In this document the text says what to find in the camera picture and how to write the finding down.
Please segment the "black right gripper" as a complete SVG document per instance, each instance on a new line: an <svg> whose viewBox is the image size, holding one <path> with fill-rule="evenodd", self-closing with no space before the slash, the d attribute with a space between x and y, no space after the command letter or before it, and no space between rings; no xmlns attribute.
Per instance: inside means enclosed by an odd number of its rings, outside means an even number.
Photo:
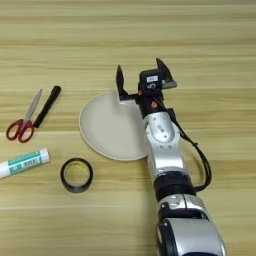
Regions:
<svg viewBox="0 0 256 256"><path fill-rule="evenodd" d="M169 68L160 59L156 59L157 67L162 74L163 89L171 89L177 87L177 82L173 79ZM166 107L163 103L164 97L162 92L155 92L144 94L137 92L136 94L128 94L124 90L124 76L121 66L117 66L116 71L116 85L119 94L120 101L134 101L140 109L140 113L143 118L149 114L166 112Z"/></svg>

